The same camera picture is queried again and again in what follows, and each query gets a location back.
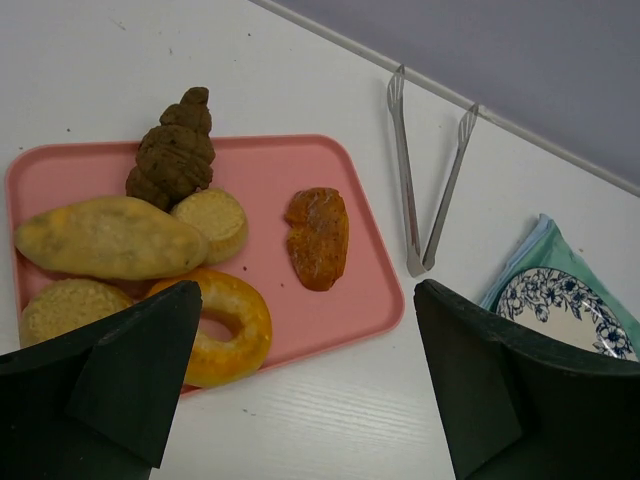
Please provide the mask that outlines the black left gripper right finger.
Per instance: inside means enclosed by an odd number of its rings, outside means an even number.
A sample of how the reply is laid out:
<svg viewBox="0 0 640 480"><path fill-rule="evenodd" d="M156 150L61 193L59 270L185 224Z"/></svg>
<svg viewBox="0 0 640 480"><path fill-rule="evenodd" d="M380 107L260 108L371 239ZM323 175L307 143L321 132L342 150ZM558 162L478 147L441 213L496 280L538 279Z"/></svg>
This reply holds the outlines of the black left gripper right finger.
<svg viewBox="0 0 640 480"><path fill-rule="evenodd" d="M639 366L490 313L425 280L417 322L459 479L635 479Z"/></svg>

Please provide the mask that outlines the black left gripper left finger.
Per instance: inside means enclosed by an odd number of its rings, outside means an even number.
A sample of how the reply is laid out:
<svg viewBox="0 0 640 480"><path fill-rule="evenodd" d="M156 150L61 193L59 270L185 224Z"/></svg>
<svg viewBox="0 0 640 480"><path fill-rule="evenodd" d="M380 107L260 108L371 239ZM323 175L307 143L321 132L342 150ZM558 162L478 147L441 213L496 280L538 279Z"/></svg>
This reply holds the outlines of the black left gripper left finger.
<svg viewBox="0 0 640 480"><path fill-rule="evenodd" d="M4 479L147 479L160 466L202 308L180 281L1 357Z"/></svg>

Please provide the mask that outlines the metal kitchen tongs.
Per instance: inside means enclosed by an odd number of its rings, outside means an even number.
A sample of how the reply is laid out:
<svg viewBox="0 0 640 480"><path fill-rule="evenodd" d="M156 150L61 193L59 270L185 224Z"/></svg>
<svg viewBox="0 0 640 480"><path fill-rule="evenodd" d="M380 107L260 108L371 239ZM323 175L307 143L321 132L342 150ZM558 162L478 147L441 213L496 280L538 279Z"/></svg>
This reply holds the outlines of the metal kitchen tongs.
<svg viewBox="0 0 640 480"><path fill-rule="evenodd" d="M457 130L457 149L451 167L451 172L442 194L429 239L426 243L425 252L422 252L404 118L405 78L405 65L400 64L395 69L389 83L387 84L386 99L394 130L396 155L399 167L406 243L406 267L413 278L418 278L435 266L436 254L454 195L455 186L468 144L476 125L479 105L473 104L459 121Z"/></svg>

